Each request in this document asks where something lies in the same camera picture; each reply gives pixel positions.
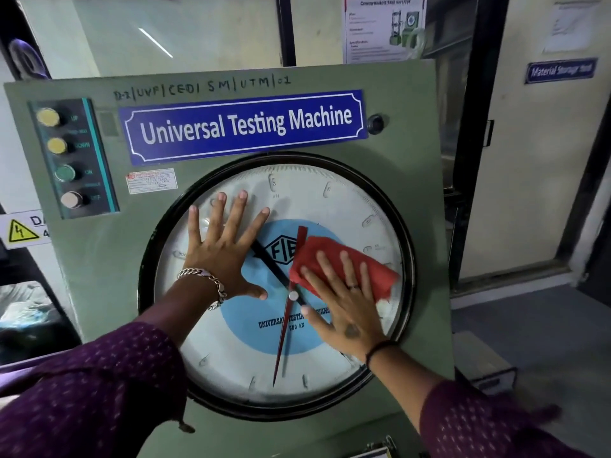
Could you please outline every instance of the gauge bezel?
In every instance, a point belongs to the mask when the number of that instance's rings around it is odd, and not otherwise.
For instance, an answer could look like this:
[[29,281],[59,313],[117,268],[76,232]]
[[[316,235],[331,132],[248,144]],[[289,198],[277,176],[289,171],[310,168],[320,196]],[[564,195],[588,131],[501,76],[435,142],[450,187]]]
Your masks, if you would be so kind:
[[[179,196],[157,224],[142,257],[138,279],[138,312],[142,314],[155,301],[155,279],[163,248],[175,225],[183,218],[188,208],[204,193],[228,178],[259,167],[283,164],[311,165],[332,171],[361,188],[387,216],[397,235],[403,267],[403,298],[400,302],[397,323],[390,335],[391,339],[400,340],[407,328],[416,296],[416,255],[405,222],[388,196],[363,174],[328,157],[295,151],[256,154],[230,162],[203,176]],[[285,421],[318,413],[336,405],[359,391],[372,377],[372,373],[363,365],[350,377],[319,393],[314,399],[272,406],[248,401],[233,402],[197,385],[190,377],[187,380],[187,392],[197,403],[226,416],[250,421]]]

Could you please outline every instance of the black needle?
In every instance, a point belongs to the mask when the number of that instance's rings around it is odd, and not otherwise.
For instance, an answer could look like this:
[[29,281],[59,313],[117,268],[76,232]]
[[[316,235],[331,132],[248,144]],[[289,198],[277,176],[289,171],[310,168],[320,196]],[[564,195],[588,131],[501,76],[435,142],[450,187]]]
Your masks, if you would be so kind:
[[[258,239],[256,239],[255,242],[252,243],[252,246],[250,246],[250,248],[255,253],[255,255],[263,261],[265,266],[270,269],[270,271],[274,274],[274,277],[276,277],[278,281],[286,289],[288,289],[288,285],[291,280],[289,280],[288,277],[283,273],[278,264],[274,261],[274,259],[271,258],[270,254],[268,254],[268,252],[265,250],[265,247],[261,245]],[[301,296],[297,298],[297,303],[299,305],[306,305],[303,299],[301,299]]]

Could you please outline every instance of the silver bracelet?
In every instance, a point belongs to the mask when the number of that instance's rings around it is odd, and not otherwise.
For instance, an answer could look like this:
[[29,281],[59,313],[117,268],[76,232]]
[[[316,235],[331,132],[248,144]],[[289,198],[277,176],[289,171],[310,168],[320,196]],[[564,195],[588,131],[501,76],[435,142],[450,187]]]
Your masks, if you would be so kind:
[[223,302],[225,302],[225,299],[227,298],[225,286],[223,286],[223,283],[221,283],[217,277],[213,276],[212,273],[210,273],[208,270],[204,270],[203,268],[183,268],[179,271],[179,274],[176,276],[176,279],[179,280],[182,277],[190,275],[197,277],[206,277],[214,284],[216,284],[216,289],[219,293],[219,300],[210,305],[210,307],[208,307],[208,310],[215,310],[220,307]]

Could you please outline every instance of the yellow warning triangle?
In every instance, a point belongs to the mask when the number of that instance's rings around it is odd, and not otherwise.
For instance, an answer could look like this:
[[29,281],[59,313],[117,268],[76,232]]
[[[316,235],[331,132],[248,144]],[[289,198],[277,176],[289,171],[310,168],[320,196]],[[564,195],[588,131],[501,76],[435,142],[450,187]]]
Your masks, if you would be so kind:
[[9,244],[13,242],[32,241],[34,239],[40,239],[40,236],[24,224],[17,222],[17,220],[11,220],[11,225],[9,227]]

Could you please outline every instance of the black wristband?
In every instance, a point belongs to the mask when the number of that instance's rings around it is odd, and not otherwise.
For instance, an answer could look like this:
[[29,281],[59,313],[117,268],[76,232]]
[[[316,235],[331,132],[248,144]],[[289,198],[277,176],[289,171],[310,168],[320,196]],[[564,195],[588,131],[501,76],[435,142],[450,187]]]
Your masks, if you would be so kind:
[[377,343],[376,345],[374,345],[371,348],[371,350],[369,352],[367,352],[367,355],[365,355],[365,366],[367,367],[367,369],[369,369],[369,362],[371,361],[371,357],[373,356],[373,354],[375,354],[379,350],[382,350],[385,347],[396,346],[396,345],[398,345],[397,341],[391,341],[390,339],[388,339],[386,341],[382,341],[382,342]]

